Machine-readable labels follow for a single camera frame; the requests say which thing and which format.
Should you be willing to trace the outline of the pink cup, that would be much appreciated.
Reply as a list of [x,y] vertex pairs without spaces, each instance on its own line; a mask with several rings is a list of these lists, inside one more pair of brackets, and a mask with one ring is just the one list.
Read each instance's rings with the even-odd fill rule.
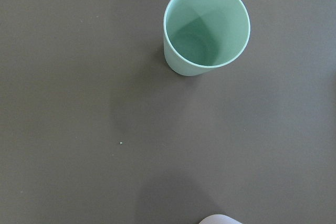
[[201,220],[199,224],[242,224],[242,223],[226,215],[213,214]]

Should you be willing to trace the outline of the green cup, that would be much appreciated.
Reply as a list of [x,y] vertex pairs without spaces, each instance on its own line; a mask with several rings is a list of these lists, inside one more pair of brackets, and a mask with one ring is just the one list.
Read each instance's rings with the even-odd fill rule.
[[197,76],[236,60],[250,38],[242,0],[170,0],[163,17],[163,48],[168,66]]

